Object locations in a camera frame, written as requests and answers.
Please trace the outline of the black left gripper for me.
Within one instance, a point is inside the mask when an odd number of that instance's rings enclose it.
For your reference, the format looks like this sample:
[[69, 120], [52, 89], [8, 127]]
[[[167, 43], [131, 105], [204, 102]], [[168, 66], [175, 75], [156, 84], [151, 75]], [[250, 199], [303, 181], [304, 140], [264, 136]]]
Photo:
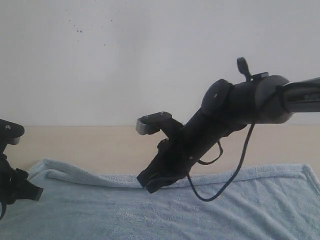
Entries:
[[16, 200], [39, 201], [44, 189], [38, 187], [28, 180], [29, 174], [19, 168], [13, 169], [4, 154], [7, 144], [0, 144], [0, 202], [2, 204], [13, 203], [13, 189]]

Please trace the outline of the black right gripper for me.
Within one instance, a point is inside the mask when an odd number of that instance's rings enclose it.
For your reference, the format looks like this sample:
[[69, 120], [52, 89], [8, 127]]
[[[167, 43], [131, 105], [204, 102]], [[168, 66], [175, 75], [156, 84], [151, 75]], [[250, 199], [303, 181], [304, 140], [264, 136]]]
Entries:
[[159, 128], [167, 138], [158, 144], [158, 153], [149, 166], [136, 177], [150, 194], [184, 179], [200, 159], [198, 135], [188, 125], [168, 119], [161, 121]]

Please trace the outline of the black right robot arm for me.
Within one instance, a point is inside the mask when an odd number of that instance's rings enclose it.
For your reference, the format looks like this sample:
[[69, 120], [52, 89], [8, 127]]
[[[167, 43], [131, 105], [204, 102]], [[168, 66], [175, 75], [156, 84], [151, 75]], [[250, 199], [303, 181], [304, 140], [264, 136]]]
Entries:
[[257, 124], [283, 124], [296, 113], [319, 112], [319, 78], [291, 82], [267, 72], [251, 74], [243, 57], [237, 59], [237, 67], [245, 81], [213, 83], [187, 123], [166, 111], [137, 119], [135, 129], [140, 135], [163, 132], [166, 136], [151, 163], [137, 176], [149, 193], [188, 178], [195, 164], [206, 165], [203, 155], [234, 132]]

